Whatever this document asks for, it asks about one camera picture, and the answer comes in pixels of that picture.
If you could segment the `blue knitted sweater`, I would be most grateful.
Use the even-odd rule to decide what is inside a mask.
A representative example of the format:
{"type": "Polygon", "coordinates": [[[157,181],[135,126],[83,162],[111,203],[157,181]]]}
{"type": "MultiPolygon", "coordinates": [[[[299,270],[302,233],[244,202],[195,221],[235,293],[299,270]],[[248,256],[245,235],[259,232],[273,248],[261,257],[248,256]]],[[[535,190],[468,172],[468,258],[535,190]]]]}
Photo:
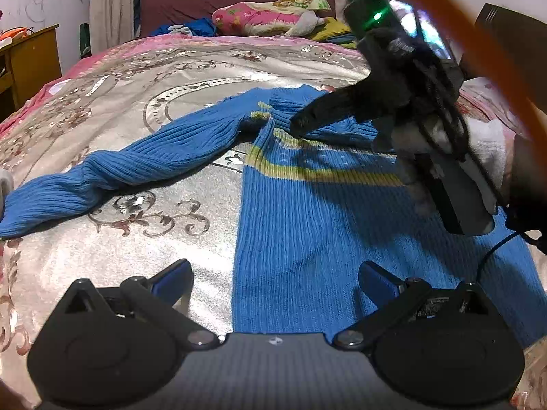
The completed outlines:
{"type": "Polygon", "coordinates": [[[196,273],[189,313],[236,331],[333,335],[373,312],[358,266],[372,260],[436,287],[482,283],[530,345],[546,332],[546,295],[530,251],[490,234],[453,236],[421,218],[387,154],[303,142],[284,130],[311,89],[259,90],[233,79],[134,91],[77,84],[1,140],[17,186],[96,161],[161,128],[206,157],[181,177],[102,193],[90,211],[1,241],[1,341],[27,353],[75,278],[98,286],[151,275],[184,257],[196,273]]]}

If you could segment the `yellow blue folded clothes stack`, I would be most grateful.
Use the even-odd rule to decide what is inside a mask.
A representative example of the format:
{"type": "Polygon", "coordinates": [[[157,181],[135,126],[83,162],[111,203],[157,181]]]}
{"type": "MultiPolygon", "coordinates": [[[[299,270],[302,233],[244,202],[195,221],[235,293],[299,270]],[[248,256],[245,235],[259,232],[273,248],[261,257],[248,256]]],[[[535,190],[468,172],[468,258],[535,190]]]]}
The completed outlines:
{"type": "Polygon", "coordinates": [[[349,49],[356,47],[356,37],[349,26],[332,17],[325,18],[324,24],[315,28],[307,38],[318,43],[333,43],[349,49]]]}

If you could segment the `silver pink floral bedspread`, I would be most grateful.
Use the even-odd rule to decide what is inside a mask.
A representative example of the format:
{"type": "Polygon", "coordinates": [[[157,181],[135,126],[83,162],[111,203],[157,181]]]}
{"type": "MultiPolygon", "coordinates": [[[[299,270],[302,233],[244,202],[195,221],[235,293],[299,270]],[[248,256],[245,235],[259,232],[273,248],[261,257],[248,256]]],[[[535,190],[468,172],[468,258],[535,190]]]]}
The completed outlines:
{"type": "Polygon", "coordinates": [[[487,236],[453,236],[414,212],[391,156],[297,141],[283,124],[262,122],[273,89],[331,90],[367,72],[358,54],[311,41],[156,37],[82,61],[47,85],[1,138],[1,166],[17,186],[222,100],[251,121],[180,179],[105,194],[88,213],[2,241],[5,384],[38,405],[28,352],[76,278],[114,286],[185,258],[195,282],[179,309],[202,326],[220,335],[334,334],[374,309],[357,282],[364,260],[453,287],[490,255],[484,288],[526,350],[518,402],[544,408],[544,261],[510,238],[504,218],[487,236]]]}

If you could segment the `white pillow red dots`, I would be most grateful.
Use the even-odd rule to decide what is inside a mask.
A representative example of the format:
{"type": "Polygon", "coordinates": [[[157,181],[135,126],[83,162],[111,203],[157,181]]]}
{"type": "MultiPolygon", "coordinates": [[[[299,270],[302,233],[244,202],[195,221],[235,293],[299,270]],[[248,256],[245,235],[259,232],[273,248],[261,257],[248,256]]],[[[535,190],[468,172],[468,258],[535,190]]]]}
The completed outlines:
{"type": "Polygon", "coordinates": [[[501,192],[511,179],[513,144],[526,132],[512,108],[486,77],[464,81],[457,107],[469,129],[470,146],[501,192]]]}

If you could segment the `white plush toy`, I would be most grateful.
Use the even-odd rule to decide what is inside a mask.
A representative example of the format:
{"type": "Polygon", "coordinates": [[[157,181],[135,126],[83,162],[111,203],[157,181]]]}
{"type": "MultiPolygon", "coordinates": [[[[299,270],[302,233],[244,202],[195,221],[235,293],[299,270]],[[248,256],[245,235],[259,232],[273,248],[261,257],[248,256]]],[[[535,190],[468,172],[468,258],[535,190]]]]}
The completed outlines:
{"type": "Polygon", "coordinates": [[[305,11],[301,14],[297,23],[285,32],[285,37],[305,37],[324,24],[324,19],[319,18],[314,11],[305,11]]]}

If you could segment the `pink floral folded quilt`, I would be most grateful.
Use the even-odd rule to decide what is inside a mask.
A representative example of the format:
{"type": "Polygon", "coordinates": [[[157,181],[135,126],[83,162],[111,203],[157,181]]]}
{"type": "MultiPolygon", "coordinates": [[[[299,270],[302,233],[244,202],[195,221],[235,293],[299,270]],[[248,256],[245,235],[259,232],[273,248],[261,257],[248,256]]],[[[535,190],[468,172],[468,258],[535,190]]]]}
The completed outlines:
{"type": "Polygon", "coordinates": [[[223,35],[275,36],[285,35],[305,11],[314,11],[321,18],[321,13],[330,10],[327,0],[239,2],[217,9],[211,19],[223,35]]]}

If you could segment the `blue white crumpled garment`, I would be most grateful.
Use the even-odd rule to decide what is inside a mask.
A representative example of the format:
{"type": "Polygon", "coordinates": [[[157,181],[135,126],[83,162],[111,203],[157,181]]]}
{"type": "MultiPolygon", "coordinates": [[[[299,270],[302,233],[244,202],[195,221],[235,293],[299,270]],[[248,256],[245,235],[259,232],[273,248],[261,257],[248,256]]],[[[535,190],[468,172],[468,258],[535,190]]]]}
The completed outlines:
{"type": "Polygon", "coordinates": [[[162,34],[182,34],[190,36],[215,36],[217,28],[210,18],[199,18],[182,24],[163,24],[152,31],[149,36],[162,34]]]}

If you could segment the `maroon bed sheet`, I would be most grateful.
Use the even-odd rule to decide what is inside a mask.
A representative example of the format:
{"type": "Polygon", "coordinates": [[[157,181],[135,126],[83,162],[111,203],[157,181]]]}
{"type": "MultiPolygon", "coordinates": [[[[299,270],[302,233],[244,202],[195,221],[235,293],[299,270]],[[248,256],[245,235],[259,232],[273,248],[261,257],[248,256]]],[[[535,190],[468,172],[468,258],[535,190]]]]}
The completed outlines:
{"type": "Polygon", "coordinates": [[[140,36],[150,36],[163,25],[185,24],[200,18],[212,18],[214,11],[239,2],[276,0],[141,0],[140,36]]]}

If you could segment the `wooden desk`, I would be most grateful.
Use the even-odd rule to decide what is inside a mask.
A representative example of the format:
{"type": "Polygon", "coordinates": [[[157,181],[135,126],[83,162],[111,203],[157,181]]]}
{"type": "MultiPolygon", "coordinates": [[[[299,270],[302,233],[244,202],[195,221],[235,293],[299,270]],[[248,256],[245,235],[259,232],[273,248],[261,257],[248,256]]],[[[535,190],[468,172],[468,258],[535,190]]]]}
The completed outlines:
{"type": "Polygon", "coordinates": [[[1,114],[20,109],[61,76],[56,29],[49,26],[1,49],[1,114]]]}

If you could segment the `orange object on desk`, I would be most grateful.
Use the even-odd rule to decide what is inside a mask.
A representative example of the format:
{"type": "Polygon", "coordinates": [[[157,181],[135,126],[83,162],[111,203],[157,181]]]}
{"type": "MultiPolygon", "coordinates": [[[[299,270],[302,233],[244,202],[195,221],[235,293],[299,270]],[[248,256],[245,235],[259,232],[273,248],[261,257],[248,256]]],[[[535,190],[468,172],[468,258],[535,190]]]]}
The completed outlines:
{"type": "Polygon", "coordinates": [[[11,28],[7,31],[3,31],[0,35],[0,41],[4,41],[5,39],[11,39],[12,41],[17,40],[19,38],[23,38],[27,35],[30,35],[34,32],[33,28],[28,27],[15,27],[11,28]]]}

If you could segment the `beige left curtain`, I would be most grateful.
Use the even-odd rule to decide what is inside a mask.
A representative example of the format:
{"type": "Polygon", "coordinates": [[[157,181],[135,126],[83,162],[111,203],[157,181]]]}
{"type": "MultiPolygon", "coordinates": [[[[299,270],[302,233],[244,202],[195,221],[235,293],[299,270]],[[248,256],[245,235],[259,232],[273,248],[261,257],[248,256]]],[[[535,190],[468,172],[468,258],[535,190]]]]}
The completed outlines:
{"type": "Polygon", "coordinates": [[[93,55],[134,38],[134,0],[90,0],[89,18],[93,55]]]}

